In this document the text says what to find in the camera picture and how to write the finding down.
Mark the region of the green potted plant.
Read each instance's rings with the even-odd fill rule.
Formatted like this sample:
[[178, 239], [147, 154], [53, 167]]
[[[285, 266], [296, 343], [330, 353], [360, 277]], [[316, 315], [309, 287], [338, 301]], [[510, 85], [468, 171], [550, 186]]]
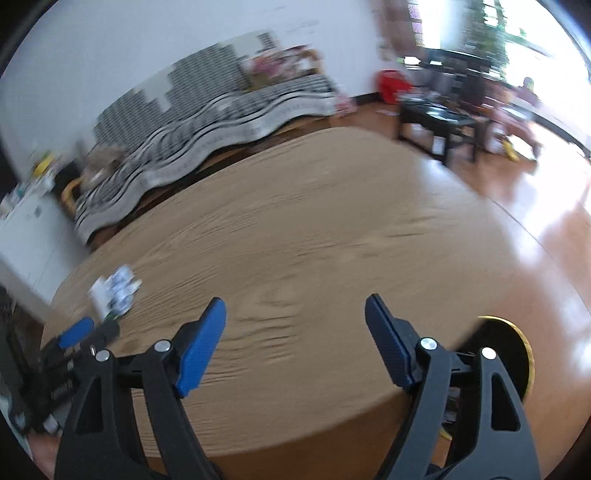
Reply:
[[508, 64], [506, 17], [499, 0], [464, 2], [463, 47], [491, 63], [501, 73]]

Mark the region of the black coffee table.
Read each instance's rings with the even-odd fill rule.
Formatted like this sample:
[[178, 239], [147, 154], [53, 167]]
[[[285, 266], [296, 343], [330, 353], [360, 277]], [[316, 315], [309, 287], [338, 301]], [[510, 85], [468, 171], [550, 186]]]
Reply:
[[[463, 145], [472, 147], [471, 162], [477, 163], [478, 151], [485, 135], [484, 121], [464, 113], [455, 112], [441, 104], [410, 99], [400, 103], [396, 139], [404, 141], [427, 153], [433, 159], [448, 166], [451, 152]], [[432, 146], [427, 148], [404, 134], [406, 125], [419, 125], [433, 136]]]

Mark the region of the striped black white sofa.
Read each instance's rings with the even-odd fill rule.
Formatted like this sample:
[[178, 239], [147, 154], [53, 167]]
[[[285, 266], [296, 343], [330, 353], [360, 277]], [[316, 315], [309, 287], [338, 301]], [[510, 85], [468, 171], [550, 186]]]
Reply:
[[75, 203], [79, 241], [129, 215], [149, 191], [195, 171], [224, 148], [266, 138], [301, 117], [331, 117], [341, 91], [324, 73], [305, 73], [257, 88], [250, 59], [276, 53], [273, 32], [259, 30], [198, 50], [119, 97], [81, 131], [90, 153], [119, 147], [124, 162]]

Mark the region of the red plastic bag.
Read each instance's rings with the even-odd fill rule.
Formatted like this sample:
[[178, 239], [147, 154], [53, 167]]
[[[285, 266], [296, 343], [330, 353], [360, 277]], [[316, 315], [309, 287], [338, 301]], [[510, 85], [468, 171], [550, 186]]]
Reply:
[[383, 102], [396, 105], [403, 94], [413, 90], [413, 85], [399, 70], [384, 69], [377, 73], [377, 89]]

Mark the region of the brown plush toy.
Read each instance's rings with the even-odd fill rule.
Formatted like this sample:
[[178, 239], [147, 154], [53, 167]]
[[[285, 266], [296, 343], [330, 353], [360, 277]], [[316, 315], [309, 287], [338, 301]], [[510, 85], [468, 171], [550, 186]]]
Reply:
[[85, 157], [81, 189], [90, 191], [114, 173], [125, 161], [125, 150], [119, 146], [96, 145]]

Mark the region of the pink floral cushion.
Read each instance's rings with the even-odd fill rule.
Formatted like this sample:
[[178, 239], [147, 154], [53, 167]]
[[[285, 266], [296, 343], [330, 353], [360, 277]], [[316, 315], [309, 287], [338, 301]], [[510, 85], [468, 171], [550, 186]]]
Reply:
[[252, 89], [324, 73], [322, 55], [308, 45], [266, 50], [239, 63]]

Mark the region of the white cabinet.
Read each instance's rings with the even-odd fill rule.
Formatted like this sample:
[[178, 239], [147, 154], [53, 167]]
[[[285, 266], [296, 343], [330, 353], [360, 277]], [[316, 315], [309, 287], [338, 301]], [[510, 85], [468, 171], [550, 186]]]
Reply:
[[88, 256], [51, 194], [29, 193], [1, 219], [1, 286], [42, 323], [61, 283]]

